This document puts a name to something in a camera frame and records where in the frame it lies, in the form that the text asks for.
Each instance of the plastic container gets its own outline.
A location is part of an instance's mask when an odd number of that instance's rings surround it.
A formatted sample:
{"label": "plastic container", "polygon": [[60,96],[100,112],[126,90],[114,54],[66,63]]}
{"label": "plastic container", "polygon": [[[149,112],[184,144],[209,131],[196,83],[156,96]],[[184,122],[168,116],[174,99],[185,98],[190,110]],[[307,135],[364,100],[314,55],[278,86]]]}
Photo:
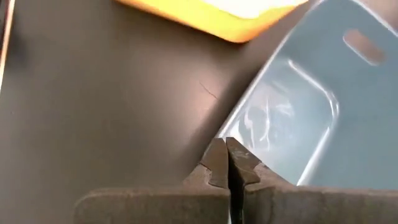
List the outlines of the plastic container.
{"label": "plastic container", "polygon": [[359,1],[322,1],[218,136],[235,137],[293,184],[398,189],[397,36]]}
{"label": "plastic container", "polygon": [[117,0],[232,42],[245,42],[307,0]]}

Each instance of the scratch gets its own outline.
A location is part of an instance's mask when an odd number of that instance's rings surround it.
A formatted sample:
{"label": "scratch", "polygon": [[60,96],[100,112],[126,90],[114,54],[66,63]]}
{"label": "scratch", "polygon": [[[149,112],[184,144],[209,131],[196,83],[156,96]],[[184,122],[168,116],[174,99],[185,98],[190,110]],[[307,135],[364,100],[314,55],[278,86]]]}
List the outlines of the scratch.
{"label": "scratch", "polygon": [[211,96],[213,96],[214,99],[218,100],[218,99],[217,99],[217,96],[214,95],[214,94],[212,94],[211,91],[208,90],[201,82],[199,82],[199,84],[205,89],[205,91],[206,91],[208,94],[210,94]]}

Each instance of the light blue container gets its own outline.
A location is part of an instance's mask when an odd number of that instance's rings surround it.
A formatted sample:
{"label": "light blue container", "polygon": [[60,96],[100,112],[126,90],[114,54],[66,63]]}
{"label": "light blue container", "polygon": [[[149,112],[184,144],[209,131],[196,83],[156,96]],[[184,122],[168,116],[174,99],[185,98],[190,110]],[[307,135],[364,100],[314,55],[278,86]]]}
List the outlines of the light blue container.
{"label": "light blue container", "polygon": [[[358,30],[384,54],[366,60]],[[317,4],[284,39],[218,133],[298,185],[398,189],[398,38],[352,0]]]}

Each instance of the yellow lid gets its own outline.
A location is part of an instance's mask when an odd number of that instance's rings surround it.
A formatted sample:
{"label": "yellow lid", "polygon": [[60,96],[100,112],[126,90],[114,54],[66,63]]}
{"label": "yellow lid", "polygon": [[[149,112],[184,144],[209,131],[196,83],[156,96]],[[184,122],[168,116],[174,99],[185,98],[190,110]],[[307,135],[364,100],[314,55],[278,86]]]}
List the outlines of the yellow lid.
{"label": "yellow lid", "polygon": [[117,0],[232,42],[257,36],[307,0]]}

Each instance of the dark gray surface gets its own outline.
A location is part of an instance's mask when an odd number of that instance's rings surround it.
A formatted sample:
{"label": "dark gray surface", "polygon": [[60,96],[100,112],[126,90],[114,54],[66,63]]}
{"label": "dark gray surface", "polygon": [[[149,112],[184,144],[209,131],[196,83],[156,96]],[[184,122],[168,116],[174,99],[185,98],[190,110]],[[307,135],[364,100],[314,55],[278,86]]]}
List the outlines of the dark gray surface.
{"label": "dark gray surface", "polygon": [[0,223],[66,224],[89,190],[182,180],[303,11],[236,45],[109,0],[17,0]]}

